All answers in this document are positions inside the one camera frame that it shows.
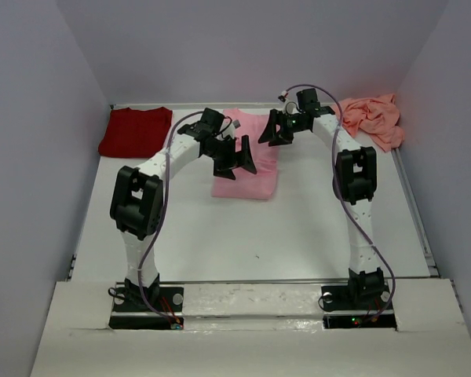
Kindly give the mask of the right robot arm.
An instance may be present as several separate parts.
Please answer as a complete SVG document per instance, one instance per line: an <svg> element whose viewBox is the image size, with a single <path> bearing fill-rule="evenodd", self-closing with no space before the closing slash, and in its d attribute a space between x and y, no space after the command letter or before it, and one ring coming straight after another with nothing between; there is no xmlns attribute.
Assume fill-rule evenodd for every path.
<svg viewBox="0 0 471 377"><path fill-rule="evenodd" d="M271 110L259 143L289 145L295 134L309 131L330 148L333 191L345 212L350 246L349 278L345 285L323 287L319 306L326 312L365 310L379 315L391 293L383 267L387 265L373 240L371 204L378 186L377 152L364 147L343 127L340 107L323 106L318 86L296 85L297 99L279 95L283 107Z"/></svg>

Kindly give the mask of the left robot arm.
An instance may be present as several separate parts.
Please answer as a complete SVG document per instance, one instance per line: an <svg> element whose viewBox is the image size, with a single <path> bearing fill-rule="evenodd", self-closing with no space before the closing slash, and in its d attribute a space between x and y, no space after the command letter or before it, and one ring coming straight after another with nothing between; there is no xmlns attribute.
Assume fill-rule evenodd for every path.
<svg viewBox="0 0 471 377"><path fill-rule="evenodd" d="M110 217L122 236L126 250L123 298L137 308L153 308L160 296L160 278L154 246L159 238L170 197L170 182L188 164L205 156L213 162L213 175L233 180L236 169L256 174L250 138L236 136L231 118L205 108L178 120L164 147L136 167L124 166L116 176Z"/></svg>

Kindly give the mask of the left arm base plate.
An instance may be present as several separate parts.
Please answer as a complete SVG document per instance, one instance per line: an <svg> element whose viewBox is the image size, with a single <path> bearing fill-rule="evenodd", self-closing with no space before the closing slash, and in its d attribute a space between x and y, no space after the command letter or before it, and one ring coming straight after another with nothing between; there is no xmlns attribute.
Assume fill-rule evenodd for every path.
<svg viewBox="0 0 471 377"><path fill-rule="evenodd" d="M126 292L123 285L110 287L108 295L112 298L108 326L114 330L153 330L169 331L184 328L184 288L180 286L161 286L159 297L150 309L138 295L134 298Z"/></svg>

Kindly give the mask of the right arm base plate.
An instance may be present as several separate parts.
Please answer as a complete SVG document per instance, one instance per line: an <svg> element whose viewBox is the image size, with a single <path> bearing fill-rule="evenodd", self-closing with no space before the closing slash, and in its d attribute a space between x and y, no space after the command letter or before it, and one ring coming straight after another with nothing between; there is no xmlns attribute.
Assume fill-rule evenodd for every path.
<svg viewBox="0 0 471 377"><path fill-rule="evenodd" d="M321 287L318 307L323 311L323 327L334 329L388 328L396 330L393 304L382 312L391 293L385 286L381 293L355 302L349 296L347 284L328 284Z"/></svg>

